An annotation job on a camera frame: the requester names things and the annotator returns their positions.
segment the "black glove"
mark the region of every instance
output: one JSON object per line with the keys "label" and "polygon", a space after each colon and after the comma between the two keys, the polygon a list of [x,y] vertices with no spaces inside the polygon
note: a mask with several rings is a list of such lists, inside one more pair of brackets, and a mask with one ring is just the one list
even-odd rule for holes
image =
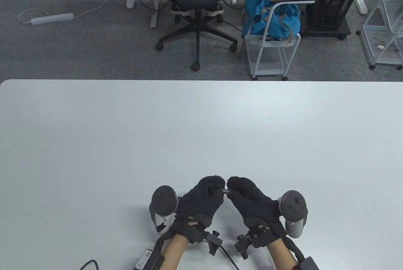
{"label": "black glove", "polygon": [[255,183],[247,178],[232,176],[227,187],[231,191],[227,197],[232,201],[243,222],[257,237],[252,239],[254,247],[262,247],[286,237],[280,222],[279,203],[264,195]]}
{"label": "black glove", "polygon": [[191,243],[203,241],[199,233],[209,227],[213,216],[224,201],[225,180],[217,175],[206,176],[179,201],[171,230],[187,237]]}

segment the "blue bag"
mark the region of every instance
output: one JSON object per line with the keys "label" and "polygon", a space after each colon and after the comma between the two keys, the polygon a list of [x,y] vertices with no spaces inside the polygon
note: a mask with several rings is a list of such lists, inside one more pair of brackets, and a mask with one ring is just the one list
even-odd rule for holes
{"label": "blue bag", "polygon": [[[249,19],[243,27],[245,36],[251,27],[250,34],[263,35],[270,9],[275,3],[270,0],[246,0],[245,10]],[[268,37],[274,39],[288,39],[299,33],[301,11],[296,4],[283,4],[275,9],[267,32]]]}

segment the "cart wheel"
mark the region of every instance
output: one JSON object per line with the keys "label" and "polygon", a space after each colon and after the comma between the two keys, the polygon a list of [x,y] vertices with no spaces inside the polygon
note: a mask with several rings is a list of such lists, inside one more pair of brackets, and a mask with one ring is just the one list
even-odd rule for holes
{"label": "cart wheel", "polygon": [[347,38],[347,35],[338,35],[338,36],[337,36],[337,39],[340,40],[340,41],[343,41],[343,40],[345,40],[346,38]]}
{"label": "cart wheel", "polygon": [[190,69],[193,70],[194,72],[197,72],[200,69],[200,64],[198,62],[194,62],[190,66]]}
{"label": "cart wheel", "polygon": [[155,44],[154,48],[157,51],[162,51],[164,49],[164,45],[161,42],[158,42],[157,44]]}
{"label": "cart wheel", "polygon": [[238,44],[237,43],[233,43],[230,45],[229,50],[231,52],[236,52],[236,49],[238,48]]}

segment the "white cable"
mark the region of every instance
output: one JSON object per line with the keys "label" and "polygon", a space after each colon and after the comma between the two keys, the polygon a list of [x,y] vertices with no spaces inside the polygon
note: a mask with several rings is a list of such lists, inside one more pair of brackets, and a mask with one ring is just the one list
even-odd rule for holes
{"label": "white cable", "polygon": [[23,21],[21,20],[21,15],[24,14],[24,13],[26,13],[26,12],[30,12],[30,11],[41,11],[42,13],[45,13],[46,16],[49,16],[49,14],[46,13],[46,12],[45,12],[44,10],[42,10],[42,9],[26,9],[25,11],[20,12],[20,14],[18,15],[18,21],[21,22],[22,24],[30,24],[30,23],[31,23],[30,21],[29,21],[29,22],[23,22]]}
{"label": "white cable", "polygon": [[[78,18],[78,17],[84,16],[85,14],[87,14],[87,13],[89,13],[89,12],[92,12],[92,11],[95,11],[95,10],[97,10],[97,9],[100,9],[100,8],[102,8],[108,1],[109,1],[109,0],[105,0],[100,6],[98,6],[98,7],[96,7],[96,8],[93,8],[93,9],[90,9],[90,10],[88,10],[88,11],[86,11],[86,12],[83,12],[82,14],[79,14],[78,16],[74,17],[73,19],[64,20],[64,21],[62,21],[62,22],[69,22],[69,21],[72,21],[72,20],[74,20],[74,19],[76,19],[76,18]],[[18,21],[21,22],[22,24],[30,24],[30,22],[23,22],[23,21],[21,20],[21,15],[24,14],[24,13],[26,13],[26,12],[30,12],[30,11],[41,11],[41,12],[44,13],[46,16],[49,16],[49,14],[46,13],[46,12],[45,12],[44,10],[42,10],[42,9],[26,9],[25,11],[20,12],[20,14],[18,15]]]}

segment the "gray carpet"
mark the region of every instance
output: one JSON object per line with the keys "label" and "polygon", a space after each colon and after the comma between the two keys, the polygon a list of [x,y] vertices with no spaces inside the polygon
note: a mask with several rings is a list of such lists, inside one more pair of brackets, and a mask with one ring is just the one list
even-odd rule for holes
{"label": "gray carpet", "polygon": [[[104,0],[0,0],[0,82],[7,79],[158,79],[158,80],[249,80],[246,53],[228,51],[229,42],[203,34],[199,72],[190,71],[195,57],[195,36],[188,34],[165,44],[157,52],[158,37],[178,27],[167,6],[157,29],[150,28],[150,12],[137,2],[111,0],[102,9],[68,23],[23,25],[19,12],[41,8],[50,14],[75,15]],[[366,0],[373,8],[377,0]],[[241,26],[240,11],[224,5],[226,21]],[[26,13],[28,21],[38,12]],[[371,71],[360,39],[354,34],[365,17],[354,5],[348,13],[353,34],[344,41],[307,38],[301,42],[288,74],[290,80],[402,81],[403,71],[378,66]],[[241,38],[228,24],[216,24]],[[260,80],[280,80],[279,76]]]}

